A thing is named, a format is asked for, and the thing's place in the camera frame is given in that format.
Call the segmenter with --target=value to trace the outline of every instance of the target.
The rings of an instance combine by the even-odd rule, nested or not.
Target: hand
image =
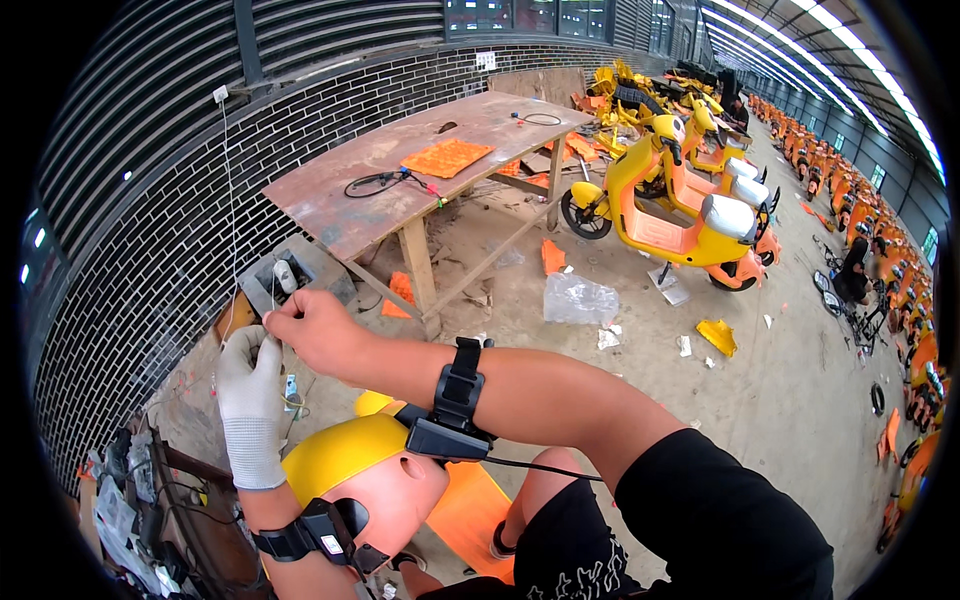
[[[282,362],[280,342],[261,325],[234,331],[217,361],[217,401],[237,489],[271,490],[287,479],[276,432],[283,418]]]
[[[279,310],[265,314],[263,324],[289,344],[307,367],[342,380],[349,379],[350,367],[376,337],[323,290],[297,290]]]

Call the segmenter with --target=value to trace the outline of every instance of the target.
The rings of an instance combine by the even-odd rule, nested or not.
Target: cinder block
[[[290,263],[300,288],[326,290],[343,305],[357,295],[356,287],[343,265],[303,236],[294,234],[240,275],[240,287],[253,310],[261,317],[273,310],[275,304],[280,306],[287,299],[274,276],[274,264],[281,259]]]

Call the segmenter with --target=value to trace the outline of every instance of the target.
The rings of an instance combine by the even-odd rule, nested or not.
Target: black shorts
[[[615,598],[642,589],[626,574],[626,566],[627,555],[600,513],[590,483],[577,479],[543,505],[520,535],[515,588],[493,577],[477,577],[419,600]]]

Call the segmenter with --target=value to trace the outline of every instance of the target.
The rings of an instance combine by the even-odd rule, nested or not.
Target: white wire
[[[233,207],[233,177],[230,174],[230,156],[228,152],[229,138],[227,135],[227,107],[223,100],[220,101],[220,111],[224,114],[224,163],[227,166],[227,187],[229,190],[230,197],[230,222],[233,227],[232,235],[232,244],[233,244],[233,293],[230,295],[229,300],[229,309],[230,309],[230,319],[227,321],[227,328],[224,329],[224,339],[220,341],[220,349],[223,349],[227,345],[227,334],[230,331],[230,327],[233,325],[233,312],[235,306],[233,305],[234,300],[237,297],[237,292],[240,289],[240,280],[237,278],[237,218],[236,211]]]

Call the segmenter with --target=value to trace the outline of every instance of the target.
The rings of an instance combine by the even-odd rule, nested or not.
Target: power outlet
[[[227,96],[229,96],[229,93],[227,92],[227,87],[225,85],[221,85],[213,90],[213,102],[215,104],[224,102],[227,99]]]
[[[476,65],[479,71],[493,71],[496,68],[496,53],[478,52]]]

